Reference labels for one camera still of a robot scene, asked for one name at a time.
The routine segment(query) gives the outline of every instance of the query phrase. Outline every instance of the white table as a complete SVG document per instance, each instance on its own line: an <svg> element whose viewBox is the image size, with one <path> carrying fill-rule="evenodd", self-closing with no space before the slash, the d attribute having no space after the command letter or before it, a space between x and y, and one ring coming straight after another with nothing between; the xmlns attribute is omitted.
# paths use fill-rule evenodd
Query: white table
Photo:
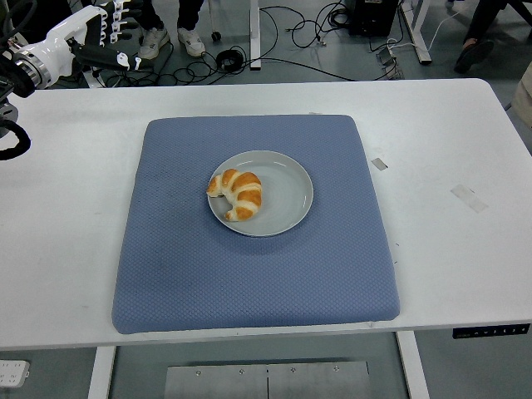
<svg viewBox="0 0 532 399"><path fill-rule="evenodd" d="M483 81L80 89L10 100L32 148L1 164L0 350L532 320L532 158ZM307 113L357 123L395 262L400 315L120 335L111 323L116 270L148 122ZM14 142L6 136L0 148ZM377 158L388 168L379 170ZM399 337L412 344L413 335Z"/></svg>

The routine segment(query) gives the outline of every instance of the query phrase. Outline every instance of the table leg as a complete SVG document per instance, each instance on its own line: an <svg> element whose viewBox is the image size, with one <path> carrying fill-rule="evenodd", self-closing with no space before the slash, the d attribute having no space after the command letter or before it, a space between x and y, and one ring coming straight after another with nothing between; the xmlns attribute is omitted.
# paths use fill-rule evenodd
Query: table leg
<svg viewBox="0 0 532 399"><path fill-rule="evenodd" d="M259 0L249 0L249 64L252 71L260 70L260 24Z"/></svg>
<svg viewBox="0 0 532 399"><path fill-rule="evenodd" d="M430 399L414 332L398 331L396 337L410 398Z"/></svg>
<svg viewBox="0 0 532 399"><path fill-rule="evenodd" d="M98 347L96 349L87 399L107 399L109 397L115 351L116 347Z"/></svg>
<svg viewBox="0 0 532 399"><path fill-rule="evenodd" d="M415 8L412 7L412 3L409 1L404 2L401 5L408 32L415 45L417 58L423 65L428 65L432 62L431 55L426 49L425 41L421 35L421 25L423 25L423 22L425 21L426 12L430 3L431 0L418 0Z"/></svg>

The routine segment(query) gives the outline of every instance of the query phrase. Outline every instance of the black shoe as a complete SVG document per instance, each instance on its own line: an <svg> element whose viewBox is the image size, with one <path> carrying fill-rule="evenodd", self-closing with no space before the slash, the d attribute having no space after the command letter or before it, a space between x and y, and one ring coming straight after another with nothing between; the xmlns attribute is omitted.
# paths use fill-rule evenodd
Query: black shoe
<svg viewBox="0 0 532 399"><path fill-rule="evenodd" d="M458 57L455 65L455 72L466 73L473 64L483 62L490 55L494 45L495 44L491 40L470 44Z"/></svg>

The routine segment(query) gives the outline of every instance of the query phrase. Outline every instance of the black box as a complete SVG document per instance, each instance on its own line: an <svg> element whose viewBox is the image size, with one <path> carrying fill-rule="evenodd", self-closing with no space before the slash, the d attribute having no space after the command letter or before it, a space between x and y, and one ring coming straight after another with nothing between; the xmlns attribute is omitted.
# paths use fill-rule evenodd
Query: black box
<svg viewBox="0 0 532 399"><path fill-rule="evenodd" d="M388 36L399 0L357 0L349 25L350 35Z"/></svg>

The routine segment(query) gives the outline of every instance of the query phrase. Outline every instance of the white sneaker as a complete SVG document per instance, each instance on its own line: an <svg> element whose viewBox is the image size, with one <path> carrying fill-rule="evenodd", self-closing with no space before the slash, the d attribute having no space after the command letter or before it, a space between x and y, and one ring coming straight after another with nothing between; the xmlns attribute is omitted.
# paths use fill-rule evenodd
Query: white sneaker
<svg viewBox="0 0 532 399"><path fill-rule="evenodd" d="M165 27L162 29L152 27L148 31L143 29L142 32L144 33L144 39L140 45L139 57L152 60L159 55L159 49L170 40L170 36Z"/></svg>
<svg viewBox="0 0 532 399"><path fill-rule="evenodd" d="M185 44L189 56L198 58L205 52L205 46L196 31L187 31L183 27L177 28L177 38Z"/></svg>

